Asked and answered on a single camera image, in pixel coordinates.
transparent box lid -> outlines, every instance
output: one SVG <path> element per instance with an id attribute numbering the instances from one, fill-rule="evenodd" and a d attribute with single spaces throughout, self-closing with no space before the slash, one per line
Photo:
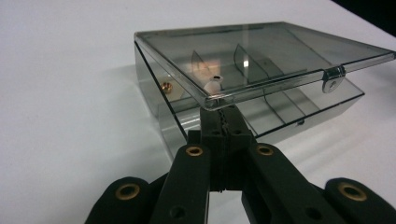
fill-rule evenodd
<path id="1" fill-rule="evenodd" d="M 321 80 L 330 92 L 346 73 L 396 57 L 285 22 L 138 32 L 134 38 L 208 110 Z"/>

white table surface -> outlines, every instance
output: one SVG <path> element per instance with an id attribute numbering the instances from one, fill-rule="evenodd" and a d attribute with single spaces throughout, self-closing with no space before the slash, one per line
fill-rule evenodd
<path id="1" fill-rule="evenodd" d="M 268 21 L 396 50 L 396 38 L 324 0 L 1 1 L 0 223 L 82 223 L 113 181 L 168 171 L 134 32 Z M 312 183 L 353 178 L 396 206 L 396 62 L 347 77 L 361 100 L 277 146 Z M 209 223 L 248 223 L 240 194 L 211 194 Z"/>

white tabletop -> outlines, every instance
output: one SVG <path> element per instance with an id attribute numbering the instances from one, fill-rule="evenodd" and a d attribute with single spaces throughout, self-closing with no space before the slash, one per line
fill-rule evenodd
<path id="1" fill-rule="evenodd" d="M 396 50 L 331 1 L 1 1 L 0 223 L 82 223 L 113 181 L 171 165 L 134 70 L 136 31 L 287 21 Z M 356 179 L 396 206 L 396 62 L 347 77 L 366 95 L 277 146 L 306 178 Z M 248 223 L 240 193 L 209 223 Z"/>

brass screw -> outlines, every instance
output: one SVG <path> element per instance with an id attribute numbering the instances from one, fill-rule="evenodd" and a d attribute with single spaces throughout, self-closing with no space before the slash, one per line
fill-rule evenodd
<path id="1" fill-rule="evenodd" d="M 201 156 L 204 153 L 200 147 L 188 147 L 186 152 L 189 156 Z"/>
<path id="2" fill-rule="evenodd" d="M 274 151 L 270 147 L 266 146 L 257 146 L 257 152 L 263 156 L 271 156 L 274 154 Z"/>
<path id="3" fill-rule="evenodd" d="M 338 185 L 338 190 L 353 201 L 363 202 L 367 200 L 366 193 L 354 185 L 342 182 Z"/>
<path id="4" fill-rule="evenodd" d="M 140 188 L 136 184 L 124 184 L 117 189 L 116 197 L 122 201 L 127 201 L 136 197 L 139 194 L 139 191 Z"/>
<path id="5" fill-rule="evenodd" d="M 165 94 L 169 94 L 171 93 L 173 86 L 169 82 L 164 82 L 163 84 L 161 84 L 161 89 L 163 89 L 163 92 L 165 92 Z"/>

brass grommet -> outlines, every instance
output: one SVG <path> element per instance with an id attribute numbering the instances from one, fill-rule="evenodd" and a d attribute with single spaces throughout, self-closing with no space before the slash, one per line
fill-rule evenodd
<path id="1" fill-rule="evenodd" d="M 163 89 L 163 92 L 165 92 L 165 94 L 171 93 L 173 86 L 170 82 L 164 82 L 163 84 L 161 84 L 161 89 Z"/>
<path id="2" fill-rule="evenodd" d="M 348 199 L 357 202 L 363 202 L 367 200 L 367 195 L 363 190 L 358 187 L 348 184 L 346 182 L 342 182 L 338 185 L 338 190 Z"/>
<path id="3" fill-rule="evenodd" d="M 122 201 L 127 201 L 136 197 L 139 194 L 139 191 L 140 187 L 136 184 L 124 184 L 117 189 L 116 197 Z"/>
<path id="4" fill-rule="evenodd" d="M 200 147 L 188 147 L 186 152 L 189 156 L 201 156 L 204 153 Z"/>
<path id="5" fill-rule="evenodd" d="M 274 154 L 274 151 L 270 147 L 262 145 L 257 146 L 257 152 L 263 156 L 271 156 Z"/>

